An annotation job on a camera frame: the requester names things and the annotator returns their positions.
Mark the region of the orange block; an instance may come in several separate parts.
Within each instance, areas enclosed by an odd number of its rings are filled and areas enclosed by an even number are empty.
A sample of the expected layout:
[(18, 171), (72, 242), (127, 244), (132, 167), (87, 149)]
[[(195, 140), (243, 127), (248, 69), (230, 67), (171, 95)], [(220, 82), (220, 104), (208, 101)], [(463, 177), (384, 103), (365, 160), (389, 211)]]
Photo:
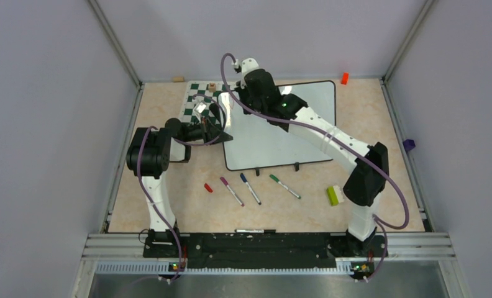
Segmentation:
[(342, 75), (342, 79), (340, 81), (340, 83), (342, 85), (347, 85), (348, 81), (349, 81), (349, 77), (350, 77), (350, 74), (345, 72), (343, 75)]

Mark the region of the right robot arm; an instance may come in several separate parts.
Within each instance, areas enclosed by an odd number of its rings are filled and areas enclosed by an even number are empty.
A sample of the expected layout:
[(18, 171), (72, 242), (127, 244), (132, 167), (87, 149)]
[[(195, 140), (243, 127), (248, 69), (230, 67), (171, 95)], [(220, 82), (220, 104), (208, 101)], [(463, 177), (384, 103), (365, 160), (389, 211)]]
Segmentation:
[(263, 68), (237, 66), (235, 71), (241, 79), (232, 97), (245, 112), (302, 138), (347, 170), (348, 180), (342, 190), (354, 204), (347, 248), (351, 254), (363, 256), (372, 247), (376, 208), (390, 180), (387, 147), (380, 142), (369, 145), (354, 139), (324, 120), (299, 96), (282, 94), (272, 75)]

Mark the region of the green white chess mat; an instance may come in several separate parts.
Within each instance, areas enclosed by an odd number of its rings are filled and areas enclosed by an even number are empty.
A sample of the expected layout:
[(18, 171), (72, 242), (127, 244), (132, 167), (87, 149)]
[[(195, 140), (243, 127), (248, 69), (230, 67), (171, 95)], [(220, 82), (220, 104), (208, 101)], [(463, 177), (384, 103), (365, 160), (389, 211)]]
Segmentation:
[(178, 118), (182, 123), (198, 124), (205, 119), (221, 127), (225, 110), (229, 119), (225, 125), (226, 132), (246, 129), (252, 120), (243, 113), (243, 109), (232, 99), (221, 82), (189, 81), (184, 93), (184, 101)]

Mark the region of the red marker cap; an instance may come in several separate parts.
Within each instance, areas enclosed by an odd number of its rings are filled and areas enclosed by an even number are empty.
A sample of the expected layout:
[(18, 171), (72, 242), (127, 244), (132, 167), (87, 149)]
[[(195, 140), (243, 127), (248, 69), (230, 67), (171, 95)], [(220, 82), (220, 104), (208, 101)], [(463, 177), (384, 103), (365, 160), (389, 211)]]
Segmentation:
[(208, 185), (208, 183), (205, 183), (205, 184), (204, 184), (204, 188), (206, 189), (206, 191), (207, 191), (207, 192), (209, 192), (209, 193), (213, 193), (213, 190), (212, 190), (212, 188), (210, 187), (210, 185)]

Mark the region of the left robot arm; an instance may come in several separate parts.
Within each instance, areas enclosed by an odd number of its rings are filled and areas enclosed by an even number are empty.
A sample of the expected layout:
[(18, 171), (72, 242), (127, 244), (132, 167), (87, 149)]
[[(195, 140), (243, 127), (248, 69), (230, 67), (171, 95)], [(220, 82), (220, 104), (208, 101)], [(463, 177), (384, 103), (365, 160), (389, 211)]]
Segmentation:
[(232, 141), (223, 127), (203, 119), (197, 124), (182, 123), (177, 118), (166, 121), (160, 129), (136, 129), (126, 154), (126, 165), (139, 180), (150, 214), (150, 228), (145, 244), (157, 243), (166, 256), (181, 251), (181, 239), (176, 227), (167, 191), (167, 170), (170, 163), (187, 163), (195, 142), (202, 146)]

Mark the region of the blue capped marker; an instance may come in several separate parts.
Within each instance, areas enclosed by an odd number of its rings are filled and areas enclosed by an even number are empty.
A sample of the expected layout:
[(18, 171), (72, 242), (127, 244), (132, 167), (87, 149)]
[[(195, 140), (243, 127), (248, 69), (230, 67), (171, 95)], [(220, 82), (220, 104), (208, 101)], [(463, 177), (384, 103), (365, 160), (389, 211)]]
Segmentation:
[(261, 202), (260, 198), (257, 196), (256, 192), (253, 190), (253, 188), (251, 187), (250, 183), (247, 181), (247, 178), (245, 177), (245, 175), (243, 173), (240, 173), (240, 178), (244, 182), (244, 184), (248, 187), (248, 190), (252, 194), (252, 196), (255, 199), (255, 201), (257, 202), (257, 204), (261, 205), (262, 202)]

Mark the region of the white whiteboard black frame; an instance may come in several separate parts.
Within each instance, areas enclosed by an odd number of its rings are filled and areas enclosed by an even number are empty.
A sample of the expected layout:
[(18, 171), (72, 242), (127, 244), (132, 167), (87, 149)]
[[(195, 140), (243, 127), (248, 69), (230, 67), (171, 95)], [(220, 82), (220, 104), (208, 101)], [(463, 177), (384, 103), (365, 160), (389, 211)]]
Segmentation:
[[(333, 81), (285, 84), (282, 93), (292, 93), (304, 99), (324, 120), (335, 124), (335, 92)], [(226, 112), (224, 132), (233, 140), (224, 142), (225, 166), (230, 171), (294, 166), (295, 164), (330, 161), (320, 149), (265, 119), (244, 114), (229, 93), (217, 98)]]

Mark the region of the green capped marker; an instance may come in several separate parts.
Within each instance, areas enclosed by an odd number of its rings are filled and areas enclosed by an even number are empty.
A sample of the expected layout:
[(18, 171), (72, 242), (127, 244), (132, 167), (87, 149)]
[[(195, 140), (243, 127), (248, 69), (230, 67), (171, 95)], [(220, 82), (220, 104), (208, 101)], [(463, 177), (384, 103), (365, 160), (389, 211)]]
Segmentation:
[(290, 192), (294, 197), (297, 199), (301, 199), (301, 196), (294, 190), (292, 190), (289, 186), (287, 186), (285, 183), (283, 183), (280, 179), (278, 179), (274, 174), (270, 174), (269, 177), (274, 180), (276, 183), (281, 185), (283, 188), (285, 188), (288, 192)]

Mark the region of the marker on base rail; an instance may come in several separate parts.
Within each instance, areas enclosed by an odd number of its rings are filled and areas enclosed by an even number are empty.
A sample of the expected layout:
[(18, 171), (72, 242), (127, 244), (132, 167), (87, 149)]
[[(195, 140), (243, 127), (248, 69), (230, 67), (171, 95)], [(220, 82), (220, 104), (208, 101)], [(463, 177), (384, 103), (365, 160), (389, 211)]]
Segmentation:
[(276, 233), (276, 229), (235, 229), (235, 233)]

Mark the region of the purple block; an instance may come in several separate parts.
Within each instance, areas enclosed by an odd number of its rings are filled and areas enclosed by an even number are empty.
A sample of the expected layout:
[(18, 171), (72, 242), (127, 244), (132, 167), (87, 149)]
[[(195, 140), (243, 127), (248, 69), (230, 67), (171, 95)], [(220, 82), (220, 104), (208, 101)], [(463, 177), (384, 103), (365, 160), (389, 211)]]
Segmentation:
[(416, 147), (416, 143), (415, 143), (414, 140), (412, 140), (412, 139), (406, 139), (406, 140), (403, 141), (403, 148), (404, 148), (405, 152), (410, 152), (415, 147)]

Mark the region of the black sparkly microphone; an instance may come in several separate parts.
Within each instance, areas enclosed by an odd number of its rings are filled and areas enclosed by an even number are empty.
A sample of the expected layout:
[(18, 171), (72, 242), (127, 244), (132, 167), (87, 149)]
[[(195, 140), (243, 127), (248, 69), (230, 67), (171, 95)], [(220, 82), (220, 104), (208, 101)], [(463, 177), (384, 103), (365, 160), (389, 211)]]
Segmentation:
[(212, 103), (209, 106), (209, 118), (213, 124), (222, 125), (221, 110), (218, 104)]

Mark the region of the pink capped marker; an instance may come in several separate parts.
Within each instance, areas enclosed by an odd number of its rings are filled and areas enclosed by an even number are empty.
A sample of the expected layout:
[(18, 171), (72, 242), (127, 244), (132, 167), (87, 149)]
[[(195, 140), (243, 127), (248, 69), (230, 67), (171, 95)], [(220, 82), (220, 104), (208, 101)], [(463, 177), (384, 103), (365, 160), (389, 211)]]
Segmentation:
[(240, 199), (240, 197), (235, 193), (235, 191), (231, 188), (230, 184), (227, 182), (225, 177), (220, 177), (221, 182), (224, 184), (224, 186), (228, 189), (228, 191), (232, 194), (234, 199), (239, 203), (241, 207), (244, 207), (245, 204), (244, 202)]

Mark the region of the green lego brick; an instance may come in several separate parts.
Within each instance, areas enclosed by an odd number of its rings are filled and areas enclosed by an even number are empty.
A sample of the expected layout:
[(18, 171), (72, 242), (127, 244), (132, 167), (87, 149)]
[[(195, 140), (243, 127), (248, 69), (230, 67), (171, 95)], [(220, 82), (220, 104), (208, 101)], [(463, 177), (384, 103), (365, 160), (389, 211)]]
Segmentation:
[(344, 202), (344, 194), (340, 186), (329, 186), (326, 189), (330, 206), (334, 207)]

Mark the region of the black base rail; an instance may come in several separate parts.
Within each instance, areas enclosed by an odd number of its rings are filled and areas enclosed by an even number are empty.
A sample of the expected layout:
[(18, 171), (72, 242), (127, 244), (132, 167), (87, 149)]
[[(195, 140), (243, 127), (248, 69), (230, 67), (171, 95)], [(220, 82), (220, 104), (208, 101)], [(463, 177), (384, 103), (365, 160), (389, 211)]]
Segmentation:
[(176, 245), (146, 245), (148, 230), (138, 235), (145, 258), (171, 258), (170, 269), (330, 269), (342, 258), (356, 258), (356, 271), (372, 271), (388, 255), (386, 238), (373, 233), (361, 242), (344, 233), (189, 233)]

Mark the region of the wooden cork piece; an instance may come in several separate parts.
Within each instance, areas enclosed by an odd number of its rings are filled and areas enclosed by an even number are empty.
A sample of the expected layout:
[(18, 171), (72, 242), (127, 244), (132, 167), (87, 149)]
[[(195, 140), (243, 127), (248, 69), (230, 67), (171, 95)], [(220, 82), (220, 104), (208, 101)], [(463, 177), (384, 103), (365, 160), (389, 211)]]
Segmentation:
[(182, 82), (185, 82), (185, 79), (183, 76), (175, 76), (175, 77), (172, 77), (171, 81), (174, 83), (182, 83)]

